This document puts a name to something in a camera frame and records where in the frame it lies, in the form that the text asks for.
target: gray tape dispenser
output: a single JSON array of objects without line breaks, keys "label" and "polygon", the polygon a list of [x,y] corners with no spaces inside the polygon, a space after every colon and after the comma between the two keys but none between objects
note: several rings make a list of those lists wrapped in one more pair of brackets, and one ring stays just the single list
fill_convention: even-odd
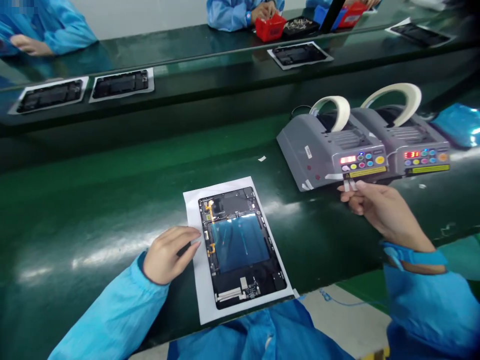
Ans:
[{"label": "gray tape dispenser", "polygon": [[[336,111],[320,113],[328,102]],[[384,145],[341,96],[320,99],[310,113],[295,116],[276,139],[301,192],[387,171]]]},{"label": "gray tape dispenser", "polygon": [[[405,106],[369,108],[376,99],[393,91],[405,95]],[[351,110],[353,116],[385,145],[388,171],[374,176],[374,181],[450,169],[449,142],[415,114],[421,101],[422,92],[416,85],[397,83],[381,88],[360,108]]]}]

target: red bin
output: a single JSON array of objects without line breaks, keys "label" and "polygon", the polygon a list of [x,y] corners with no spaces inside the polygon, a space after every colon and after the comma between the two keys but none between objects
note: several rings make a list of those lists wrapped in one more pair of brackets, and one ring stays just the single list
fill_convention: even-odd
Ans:
[{"label": "red bin", "polygon": [[362,17],[362,14],[368,10],[360,1],[354,2],[346,11],[345,15],[338,25],[339,28],[353,28]]},{"label": "red bin", "polygon": [[287,22],[278,14],[271,19],[263,20],[257,18],[255,21],[256,35],[264,42],[280,39],[284,32],[284,25]]}]

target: wristband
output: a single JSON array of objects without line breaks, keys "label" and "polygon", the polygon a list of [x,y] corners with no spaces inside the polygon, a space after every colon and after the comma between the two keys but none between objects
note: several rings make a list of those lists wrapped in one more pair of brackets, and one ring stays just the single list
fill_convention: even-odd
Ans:
[{"label": "wristband", "polygon": [[248,28],[251,25],[251,22],[252,22],[252,12],[251,11],[246,12],[245,20],[246,20],[246,27]]},{"label": "wristband", "polygon": [[412,265],[447,265],[449,262],[445,256],[436,250],[434,252],[415,252],[411,248],[380,241],[380,246],[400,271],[405,271],[402,261]]}]

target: blue cable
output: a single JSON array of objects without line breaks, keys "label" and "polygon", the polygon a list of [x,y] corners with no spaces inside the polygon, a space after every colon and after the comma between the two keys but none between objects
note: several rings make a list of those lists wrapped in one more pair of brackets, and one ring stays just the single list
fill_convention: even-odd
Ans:
[{"label": "blue cable", "polygon": [[335,300],[333,297],[331,297],[328,293],[325,292],[323,287],[321,287],[318,291],[320,291],[320,294],[322,294],[322,296],[323,296],[323,298],[325,299],[326,302],[333,301],[333,302],[335,302],[337,304],[340,304],[340,305],[343,305],[343,306],[352,307],[352,306],[365,305],[365,304],[379,304],[379,305],[384,305],[385,306],[385,303],[383,301],[363,301],[363,302],[357,302],[357,303],[353,303],[353,304],[346,304],[344,302],[340,302],[340,301]]}]

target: tape roll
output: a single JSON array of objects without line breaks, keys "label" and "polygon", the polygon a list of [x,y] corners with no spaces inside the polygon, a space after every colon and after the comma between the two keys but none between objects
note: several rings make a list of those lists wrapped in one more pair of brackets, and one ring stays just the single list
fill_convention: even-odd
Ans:
[{"label": "tape roll", "polygon": [[375,91],[372,95],[370,95],[360,106],[361,108],[369,108],[372,103],[377,100],[379,97],[386,93],[390,93],[393,91],[401,92],[405,95],[406,98],[406,105],[401,114],[395,119],[393,122],[393,126],[398,128],[402,126],[408,119],[410,119],[422,102],[422,91],[417,85],[413,85],[408,82],[400,82],[396,84],[392,84],[389,86],[385,86],[378,91]]},{"label": "tape roll", "polygon": [[346,98],[343,96],[326,96],[318,100],[310,110],[311,115],[317,116],[320,112],[320,109],[329,101],[335,104],[336,106],[336,120],[335,124],[331,128],[331,132],[339,132],[347,125],[350,117],[350,104]]}]

